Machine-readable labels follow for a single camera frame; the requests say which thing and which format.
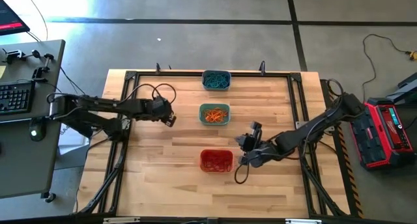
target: monitor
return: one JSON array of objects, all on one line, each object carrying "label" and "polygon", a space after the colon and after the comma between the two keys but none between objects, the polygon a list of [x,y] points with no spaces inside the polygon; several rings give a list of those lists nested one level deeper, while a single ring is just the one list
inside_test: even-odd
[{"label": "monitor", "polygon": [[0,35],[29,32],[30,28],[4,2],[0,0]]}]

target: butcher block tabletop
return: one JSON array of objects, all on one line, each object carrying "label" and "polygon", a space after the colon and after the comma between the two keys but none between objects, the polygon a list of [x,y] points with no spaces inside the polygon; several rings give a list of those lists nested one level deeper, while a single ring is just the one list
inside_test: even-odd
[{"label": "butcher block tabletop", "polygon": [[[103,98],[120,99],[125,73],[126,70],[109,70]],[[308,114],[313,118],[325,110],[319,75],[301,72],[301,76]],[[259,168],[251,167],[249,178],[242,185],[235,183],[233,172],[206,173],[199,166],[202,150],[227,149],[233,152],[236,169],[242,151],[234,137],[252,132],[252,121],[263,125],[264,140],[294,129],[285,78],[232,77],[230,89],[222,92],[206,91],[201,77],[141,76],[139,84],[143,83],[154,86],[168,83],[176,89],[177,98],[172,106],[177,121],[172,128],[161,122],[133,122],[118,216],[308,217],[299,161],[270,161]],[[295,84],[293,86],[298,102],[298,90]],[[174,93],[169,87],[161,86],[158,90],[164,98],[173,99]],[[137,97],[151,98],[151,93],[152,88],[141,87]],[[204,103],[230,105],[229,124],[203,125],[199,120],[199,106]],[[106,135],[100,133],[91,144],[105,138]],[[334,147],[330,136],[322,141]],[[78,191],[79,209],[87,205],[103,183],[110,146],[107,142],[89,151]],[[324,188],[338,206],[349,213],[337,156],[320,144],[316,154]],[[242,180],[245,174],[246,168],[242,167],[238,179]],[[109,189],[107,207],[112,193],[113,186]],[[312,193],[315,209],[319,210],[313,188]]]}]

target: gray floor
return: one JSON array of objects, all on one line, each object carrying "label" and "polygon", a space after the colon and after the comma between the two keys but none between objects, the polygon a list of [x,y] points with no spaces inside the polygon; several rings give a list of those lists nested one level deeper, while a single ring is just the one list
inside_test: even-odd
[{"label": "gray floor", "polygon": [[[28,0],[6,0],[44,39],[41,19]],[[95,18],[289,20],[287,0],[34,0],[46,16]],[[416,0],[295,0],[298,19],[331,21],[417,21]],[[90,95],[101,95],[110,68],[299,70],[293,31],[287,25],[138,25],[49,23],[48,39],[65,39],[63,68]],[[300,34],[309,71],[336,78],[345,91],[362,98],[360,84],[372,77],[363,54],[369,33],[389,36],[400,49],[417,49],[417,27],[313,27]],[[31,42],[28,35],[0,37],[0,44]],[[416,71],[385,40],[370,38],[367,50],[377,79],[366,96],[384,96]],[[58,87],[72,92],[61,76]],[[370,173],[358,162],[345,133],[365,216],[415,223],[416,169]],[[82,168],[57,170],[52,191],[59,198],[44,204],[38,195],[0,200],[0,219],[68,214]]]}]

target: black keyboard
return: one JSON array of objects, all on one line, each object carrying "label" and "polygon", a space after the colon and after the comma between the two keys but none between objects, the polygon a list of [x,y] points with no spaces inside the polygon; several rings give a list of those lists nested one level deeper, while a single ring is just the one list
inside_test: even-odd
[{"label": "black keyboard", "polygon": [[0,83],[0,116],[31,111],[34,81]]}]

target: red power station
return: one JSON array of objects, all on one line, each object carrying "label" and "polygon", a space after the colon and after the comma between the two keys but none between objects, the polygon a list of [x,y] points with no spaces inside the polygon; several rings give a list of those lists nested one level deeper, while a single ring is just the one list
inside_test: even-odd
[{"label": "red power station", "polygon": [[370,98],[365,106],[365,113],[351,123],[361,165],[379,169],[413,164],[415,154],[394,103]]}]

